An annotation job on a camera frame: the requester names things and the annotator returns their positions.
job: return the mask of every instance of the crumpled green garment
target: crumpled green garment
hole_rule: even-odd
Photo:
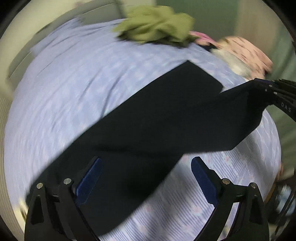
[[[156,42],[186,47],[196,37],[189,35],[194,18],[186,13],[175,14],[168,6],[138,6],[131,10],[114,31],[118,37],[138,43]]]

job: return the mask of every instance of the gray headboard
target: gray headboard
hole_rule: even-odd
[[[13,90],[16,89],[27,67],[34,59],[33,53],[30,51],[31,48],[57,27],[77,16],[80,16],[83,25],[124,18],[121,3],[117,0],[93,0],[61,15],[53,22],[40,29],[11,62],[8,81]]]

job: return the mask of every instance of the metal screw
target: metal screw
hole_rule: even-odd
[[[251,183],[251,187],[252,187],[252,188],[257,188],[258,186],[257,186],[256,183]]]
[[[228,185],[228,184],[230,183],[230,180],[227,179],[227,178],[223,178],[223,179],[222,179],[222,182],[223,182],[224,184]]]
[[[64,180],[64,184],[69,184],[69,183],[71,183],[72,182],[72,180],[70,179],[70,178],[66,178],[65,180]]]
[[[43,187],[43,183],[38,183],[36,187],[37,187],[38,189],[42,188],[42,187]]]

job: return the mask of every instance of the pink cloth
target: pink cloth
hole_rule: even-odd
[[[218,47],[218,43],[206,34],[195,32],[195,31],[190,31],[189,34],[192,36],[198,37],[198,39],[195,40],[196,44],[203,45],[203,46],[213,44],[216,47]]]
[[[265,71],[272,71],[272,61],[248,40],[229,36],[218,41],[219,49],[224,49],[243,61],[252,71],[251,79],[265,78]]]

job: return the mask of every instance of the light blue bed sheet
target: light blue bed sheet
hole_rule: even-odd
[[[74,19],[33,48],[37,56],[15,91],[5,128],[4,168],[12,205],[25,198],[31,183],[86,129],[186,60],[215,77],[224,90],[244,82],[195,44],[176,48],[120,41],[112,32],[120,21],[80,26]],[[276,126],[264,111],[258,128],[233,150],[184,155],[139,209],[100,238],[194,240],[213,211],[191,172],[195,156],[235,184],[256,182],[265,198],[280,165]]]

